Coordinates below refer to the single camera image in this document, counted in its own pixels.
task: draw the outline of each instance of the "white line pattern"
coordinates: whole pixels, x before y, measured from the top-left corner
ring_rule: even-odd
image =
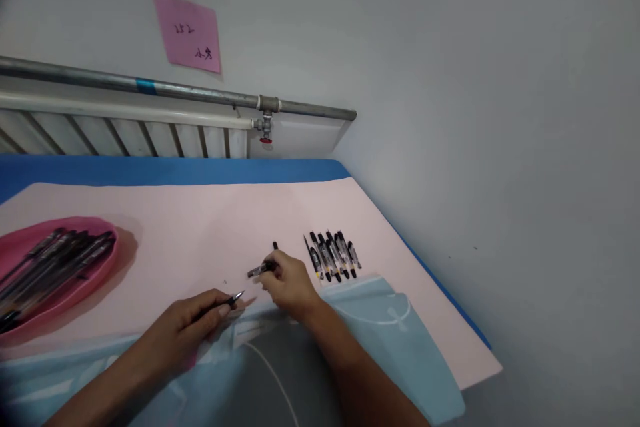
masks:
[[[291,411],[291,417],[293,417],[293,423],[295,424],[295,427],[300,427],[300,425],[298,424],[298,418],[295,416],[295,412],[293,411],[293,406],[291,405],[291,401],[289,400],[289,396],[287,395],[287,393],[285,392],[284,387],[282,387],[282,383],[280,383],[280,379],[278,378],[278,375],[276,375],[275,370],[273,369],[273,367],[271,367],[271,364],[269,363],[269,361],[267,360],[266,357],[264,357],[264,355],[262,354],[262,352],[260,352],[255,345],[249,343],[249,342],[245,342],[243,345],[250,347],[251,349],[253,349],[253,351],[258,354],[260,356],[260,358],[262,359],[262,361],[265,363],[265,365],[269,368],[269,370],[271,371],[271,375],[273,375],[273,378],[275,379],[275,381],[278,383],[278,387],[280,387],[280,391],[282,392],[282,395],[284,395],[285,400],[287,401],[287,404],[289,405],[289,410]]]
[[[347,312],[344,309],[341,309],[340,307],[336,307],[336,306],[331,306],[331,307],[333,307],[338,312],[342,312],[347,317],[351,317],[353,319],[360,320],[361,322],[367,322],[368,324],[377,324],[377,325],[393,325],[393,324],[397,324],[398,322],[401,322],[402,320],[407,318],[407,316],[409,315],[409,312],[411,312],[411,302],[409,302],[409,299],[407,299],[407,311],[400,317],[394,316],[395,317],[394,320],[370,320],[370,319],[365,319],[365,318],[358,317],[358,316],[355,316],[353,314],[350,314],[349,312]]]

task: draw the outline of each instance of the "white wall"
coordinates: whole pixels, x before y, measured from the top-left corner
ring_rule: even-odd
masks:
[[[505,367],[457,423],[640,422],[638,0],[194,1],[222,75],[151,0],[0,0],[0,54],[357,109],[335,157]]]

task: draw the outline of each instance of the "right hand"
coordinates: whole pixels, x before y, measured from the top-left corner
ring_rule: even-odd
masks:
[[[264,272],[258,277],[262,288],[271,294],[278,307],[304,323],[309,313],[323,302],[313,288],[305,264],[281,250],[274,250],[265,260],[278,266],[273,272]]]

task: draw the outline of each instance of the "blue tape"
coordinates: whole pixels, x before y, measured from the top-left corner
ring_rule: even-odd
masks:
[[[138,87],[138,92],[144,93],[145,95],[157,95],[158,93],[155,90],[155,83],[153,80],[148,79],[136,79],[135,84]]]

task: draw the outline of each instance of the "pink tray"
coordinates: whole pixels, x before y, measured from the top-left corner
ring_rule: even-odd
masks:
[[[19,336],[27,331],[32,332],[33,329],[45,325],[96,290],[113,268],[119,246],[118,233],[115,226],[98,217],[68,217],[48,220],[0,237],[0,278],[15,267],[38,242],[60,227],[64,227],[67,230],[77,230],[78,232],[88,230],[89,235],[99,235],[111,230],[115,238],[113,249],[105,259],[91,268],[91,271],[87,274],[87,280],[75,282],[73,288],[66,291],[62,296],[54,294],[55,298],[50,302],[45,302],[45,305],[42,305],[31,319],[19,327],[0,334],[0,340],[7,341],[14,336]]]

